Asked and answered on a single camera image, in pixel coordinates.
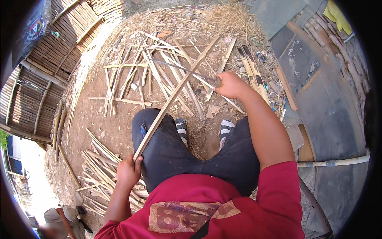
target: black shorts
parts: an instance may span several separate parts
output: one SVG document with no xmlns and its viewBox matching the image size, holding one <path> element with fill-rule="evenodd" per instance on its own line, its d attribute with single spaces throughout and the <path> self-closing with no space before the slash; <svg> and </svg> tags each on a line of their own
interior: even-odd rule
<svg viewBox="0 0 382 239">
<path fill-rule="evenodd" d="M 149 129 L 158 113 L 159 109 L 147 108 L 134 116 L 131 123 L 134 151 L 143 140 L 142 123 L 145 122 Z M 237 122 L 228 133 L 219 153 L 209 160 L 199 160 L 181 140 L 174 118 L 166 114 L 142 156 L 142 175 L 148 192 L 179 174 L 206 174 L 233 184 L 242 196 L 250 196 L 259 180 L 260 164 L 252 145 L 247 117 Z"/>
</svg>

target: red t-shirt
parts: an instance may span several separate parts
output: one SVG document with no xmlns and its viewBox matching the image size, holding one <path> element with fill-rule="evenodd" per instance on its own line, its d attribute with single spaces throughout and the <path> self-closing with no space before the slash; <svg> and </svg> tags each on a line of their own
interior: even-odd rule
<svg viewBox="0 0 382 239">
<path fill-rule="evenodd" d="M 109 221 L 95 239 L 190 238 L 210 218 L 205 238 L 304 238 L 297 165 L 261 171 L 256 201 L 219 178 L 182 174 L 156 187 L 127 220 Z"/>
</svg>

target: knife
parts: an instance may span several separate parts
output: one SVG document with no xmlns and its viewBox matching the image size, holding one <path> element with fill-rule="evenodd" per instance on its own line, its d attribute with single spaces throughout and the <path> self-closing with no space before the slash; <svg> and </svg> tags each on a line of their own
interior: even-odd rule
<svg viewBox="0 0 382 239">
<path fill-rule="evenodd" d="M 194 75 L 197 75 L 197 76 L 200 76 L 201 78 L 204 78 L 206 81 L 210 81 L 212 84 L 212 86 L 214 87 L 221 87 L 222 86 L 222 83 L 221 83 L 221 80 L 219 77 L 214 77 L 214 78 L 211 78 L 211 77 L 207 77 L 207 76 L 203 76 L 203 75 L 200 75 L 196 72 L 193 72 L 193 71 L 190 71 L 189 69 L 186 69 L 184 67 L 179 67 L 177 65 L 173 65 L 173 64 L 170 64 L 170 63 L 167 63 L 167 62 L 163 62 L 161 60 L 157 60 L 157 59 L 153 59 L 153 58 L 149 58 L 149 60 L 152 60 L 152 61 L 155 61 L 155 62 L 158 62 L 158 63 L 161 63 L 161 64 L 164 64 L 164 65 L 169 65 L 171 67 L 175 67 L 175 68 L 178 68 L 178 69 L 181 69 L 181 70 L 185 70 L 187 72 L 190 72 Z"/>
</svg>

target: foot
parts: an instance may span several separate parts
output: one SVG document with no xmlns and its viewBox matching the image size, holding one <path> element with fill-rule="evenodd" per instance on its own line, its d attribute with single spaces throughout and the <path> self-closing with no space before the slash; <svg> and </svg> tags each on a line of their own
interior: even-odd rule
<svg viewBox="0 0 382 239">
<path fill-rule="evenodd" d="M 85 231 L 87 231 L 90 234 L 93 234 L 93 231 L 86 225 L 86 223 L 82 219 L 79 219 L 78 221 L 84 226 Z"/>
<path fill-rule="evenodd" d="M 225 138 L 227 137 L 228 133 L 235 127 L 235 125 L 228 119 L 222 120 L 222 123 L 220 125 L 220 144 L 219 144 L 219 151 L 222 150 L 222 147 L 224 146 Z"/>
<path fill-rule="evenodd" d="M 81 214 L 81 215 L 86 214 L 86 209 L 83 206 L 81 206 L 81 205 L 76 206 L 76 209 L 77 209 L 79 214 Z"/>
<path fill-rule="evenodd" d="M 178 131 L 180 138 L 182 139 L 183 143 L 186 145 L 186 148 L 188 148 L 186 120 L 183 118 L 178 118 L 175 120 L 175 124 L 176 124 L 176 130 Z"/>
</svg>

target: hand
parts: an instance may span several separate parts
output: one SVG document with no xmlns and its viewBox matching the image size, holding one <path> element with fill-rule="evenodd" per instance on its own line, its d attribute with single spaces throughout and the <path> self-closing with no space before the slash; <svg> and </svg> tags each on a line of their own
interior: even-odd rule
<svg viewBox="0 0 382 239">
<path fill-rule="evenodd" d="M 230 99 L 239 99 L 250 87 L 235 72 L 216 74 L 222 80 L 221 87 L 214 87 L 216 93 Z"/>
<path fill-rule="evenodd" d="M 71 239 L 76 239 L 76 235 L 74 234 L 74 232 L 73 232 L 72 230 L 69 231 L 68 236 L 69 236 Z"/>
<path fill-rule="evenodd" d="M 134 163 L 134 154 L 130 154 L 119 163 L 117 168 L 117 184 L 126 188 L 133 188 L 141 178 L 141 165 L 143 157 L 139 156 Z"/>
</svg>

